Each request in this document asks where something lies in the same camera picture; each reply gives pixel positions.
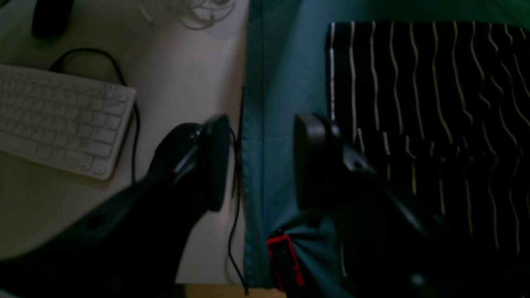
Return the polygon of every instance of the black wire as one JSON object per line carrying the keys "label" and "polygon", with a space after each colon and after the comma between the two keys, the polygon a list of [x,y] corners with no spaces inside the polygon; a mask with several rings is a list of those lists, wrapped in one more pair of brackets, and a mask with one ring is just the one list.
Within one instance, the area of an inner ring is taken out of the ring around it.
{"label": "black wire", "polygon": [[236,209],[235,209],[235,219],[234,224],[232,225],[232,230],[230,231],[230,236],[228,237],[228,257],[230,258],[230,262],[232,262],[232,266],[234,266],[235,271],[237,272],[237,275],[239,276],[239,279],[241,281],[241,284],[243,284],[243,287],[245,288],[245,295],[249,294],[249,286],[246,284],[245,279],[243,278],[243,275],[241,274],[239,267],[234,261],[234,257],[232,256],[232,238],[234,237],[235,228],[237,226],[237,219],[239,217],[239,209],[241,204],[241,183],[240,183],[240,174],[241,174],[241,158],[240,158],[240,148],[239,148],[239,141],[235,136],[235,133],[232,129],[230,129],[230,133],[232,134],[233,139],[233,146],[234,149],[234,174],[232,177],[232,198],[234,197],[234,190],[237,189],[237,196],[236,196]]}
{"label": "black wire", "polygon": [[[120,70],[120,66],[118,65],[116,60],[109,53],[103,50],[98,50],[98,49],[93,49],[93,48],[73,49],[73,50],[70,50],[64,53],[62,56],[59,57],[59,59],[57,59],[57,61],[55,61],[55,63],[52,64],[52,66],[50,67],[50,71],[55,72],[55,73],[62,73],[64,60],[71,54],[74,54],[77,52],[95,52],[95,53],[106,56],[112,62],[112,65],[114,66],[114,70],[116,71],[116,74],[118,75],[118,79],[120,80],[120,83],[123,86],[127,86],[127,82],[125,82],[125,79],[123,78],[123,74],[121,73],[121,70]],[[132,180],[132,183],[136,183],[136,146],[138,144],[138,135],[140,134],[140,111],[138,109],[138,105],[136,104],[136,102],[134,103],[132,108],[134,110],[135,119],[136,119],[136,132],[134,135],[134,142],[132,144],[133,147],[132,147],[132,161],[131,161],[131,180]]]}

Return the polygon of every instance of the teal sheet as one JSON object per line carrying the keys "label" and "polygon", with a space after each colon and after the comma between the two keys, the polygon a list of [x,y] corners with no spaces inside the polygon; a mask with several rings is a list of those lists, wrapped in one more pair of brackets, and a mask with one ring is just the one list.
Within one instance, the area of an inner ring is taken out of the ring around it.
{"label": "teal sheet", "polygon": [[530,29],[530,0],[252,0],[243,107],[247,207],[245,274],[273,287],[266,239],[283,227],[326,296],[341,287],[340,242],[330,220],[307,226],[293,173],[294,115],[327,114],[324,45],[331,22],[482,21]]}

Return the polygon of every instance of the black striped cloth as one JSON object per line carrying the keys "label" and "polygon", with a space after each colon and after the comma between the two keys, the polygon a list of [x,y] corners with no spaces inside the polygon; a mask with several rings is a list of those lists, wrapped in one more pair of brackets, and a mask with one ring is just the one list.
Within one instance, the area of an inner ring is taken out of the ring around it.
{"label": "black striped cloth", "polygon": [[328,104],[382,177],[486,246],[530,257],[530,32],[332,23]]}

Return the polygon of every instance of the white desk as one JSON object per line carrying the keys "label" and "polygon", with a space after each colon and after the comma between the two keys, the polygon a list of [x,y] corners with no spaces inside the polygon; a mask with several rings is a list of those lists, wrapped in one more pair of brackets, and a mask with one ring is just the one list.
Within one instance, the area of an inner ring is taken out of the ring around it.
{"label": "white desk", "polygon": [[[138,13],[138,0],[75,0],[67,32],[54,41],[31,37],[35,3],[13,0],[0,9],[0,63],[47,69],[73,48],[93,47],[112,54],[127,83],[138,91],[142,118],[138,178],[147,172],[162,138],[180,123],[202,123],[225,112],[237,129],[249,0],[237,0],[227,19],[201,31],[178,23],[150,27]],[[96,55],[70,59],[65,72],[118,82],[111,64]],[[106,182],[0,153],[0,259],[37,247],[129,185],[133,136],[134,126],[125,139],[116,173]],[[193,229],[176,282],[239,283],[227,257],[235,211],[235,201],[229,199],[231,185],[229,179],[221,212],[207,214]],[[244,227],[241,212],[233,242],[240,268]]]}

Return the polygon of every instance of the white keyboard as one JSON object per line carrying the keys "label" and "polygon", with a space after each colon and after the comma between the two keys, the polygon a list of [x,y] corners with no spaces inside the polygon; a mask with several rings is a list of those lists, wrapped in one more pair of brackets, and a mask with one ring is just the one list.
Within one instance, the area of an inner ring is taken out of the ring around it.
{"label": "white keyboard", "polygon": [[135,97],[121,85],[0,65],[0,150],[109,179]]}

